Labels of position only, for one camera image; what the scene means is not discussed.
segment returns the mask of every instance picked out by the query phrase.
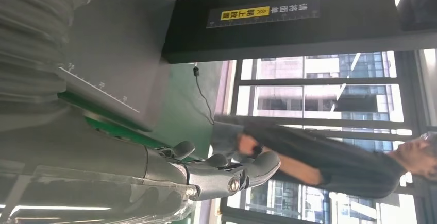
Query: woman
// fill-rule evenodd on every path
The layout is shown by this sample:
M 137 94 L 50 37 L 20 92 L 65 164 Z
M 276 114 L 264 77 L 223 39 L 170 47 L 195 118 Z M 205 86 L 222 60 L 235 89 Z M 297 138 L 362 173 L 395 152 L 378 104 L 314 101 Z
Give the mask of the woman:
M 211 145 L 214 153 L 236 160 L 269 150 L 277 152 L 281 167 L 272 179 L 363 198 L 384 198 L 408 171 L 437 181 L 437 143 L 425 138 L 404 143 L 389 153 L 368 152 L 311 130 L 258 122 L 215 122 Z

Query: protective plastic cover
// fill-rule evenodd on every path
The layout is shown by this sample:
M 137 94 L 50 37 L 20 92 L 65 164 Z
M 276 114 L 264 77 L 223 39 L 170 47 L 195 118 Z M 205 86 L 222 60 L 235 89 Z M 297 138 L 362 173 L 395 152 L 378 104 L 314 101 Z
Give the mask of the protective plastic cover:
M 0 223 L 169 223 L 195 187 L 0 160 Z

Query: green floor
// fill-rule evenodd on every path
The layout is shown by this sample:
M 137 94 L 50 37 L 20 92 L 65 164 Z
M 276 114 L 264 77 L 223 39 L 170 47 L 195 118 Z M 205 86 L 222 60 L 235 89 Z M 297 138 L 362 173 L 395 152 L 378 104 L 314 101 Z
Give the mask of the green floor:
M 154 131 L 145 134 L 171 146 L 185 140 L 192 141 L 196 145 L 194 154 L 205 158 L 212 125 L 207 119 L 206 103 L 196 86 L 193 67 L 192 64 L 172 65 L 161 116 Z M 222 62 L 199 63 L 197 67 L 200 69 L 200 88 L 214 113 Z

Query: warning sign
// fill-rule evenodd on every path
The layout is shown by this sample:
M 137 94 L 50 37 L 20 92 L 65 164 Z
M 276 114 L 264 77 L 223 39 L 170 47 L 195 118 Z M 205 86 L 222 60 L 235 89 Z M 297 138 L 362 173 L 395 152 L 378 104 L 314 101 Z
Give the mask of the warning sign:
M 320 17 L 319 0 L 277 0 L 209 12 L 207 28 L 285 22 Z
M 270 6 L 248 8 L 248 9 L 238 9 L 223 11 L 220 18 L 221 21 L 252 18 L 258 16 L 267 16 L 270 14 Z

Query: yellow label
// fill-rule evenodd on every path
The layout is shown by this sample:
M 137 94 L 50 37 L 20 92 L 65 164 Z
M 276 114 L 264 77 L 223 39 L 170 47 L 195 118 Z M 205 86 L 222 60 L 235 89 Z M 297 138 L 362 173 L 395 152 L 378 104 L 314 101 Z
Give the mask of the yellow label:
M 229 10 L 229 11 L 222 12 L 222 17 L 220 18 L 220 21 L 251 18 L 257 16 L 268 16 L 269 14 L 270 14 L 270 6 Z

